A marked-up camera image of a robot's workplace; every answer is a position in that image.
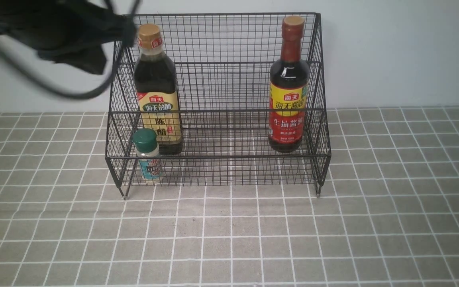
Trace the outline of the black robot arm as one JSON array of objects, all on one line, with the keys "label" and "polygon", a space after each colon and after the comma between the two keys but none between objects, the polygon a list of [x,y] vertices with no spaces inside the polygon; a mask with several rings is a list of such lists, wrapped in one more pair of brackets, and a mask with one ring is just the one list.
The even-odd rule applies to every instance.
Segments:
[{"label": "black robot arm", "polygon": [[102,45],[133,44],[135,24],[118,15],[112,3],[87,0],[0,0],[0,35],[35,50],[38,58],[102,75],[107,63]]}]

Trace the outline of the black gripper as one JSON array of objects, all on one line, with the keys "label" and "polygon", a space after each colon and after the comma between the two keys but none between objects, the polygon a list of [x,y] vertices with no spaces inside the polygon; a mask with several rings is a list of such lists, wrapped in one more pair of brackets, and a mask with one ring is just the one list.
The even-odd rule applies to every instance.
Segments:
[{"label": "black gripper", "polygon": [[133,21],[138,9],[135,0],[128,14],[116,14],[110,0],[100,7],[87,0],[53,0],[53,11],[59,12],[62,31],[66,39],[49,49],[38,49],[37,55],[55,63],[101,75],[107,58],[102,44],[120,41],[122,45],[134,43],[136,27]]}]

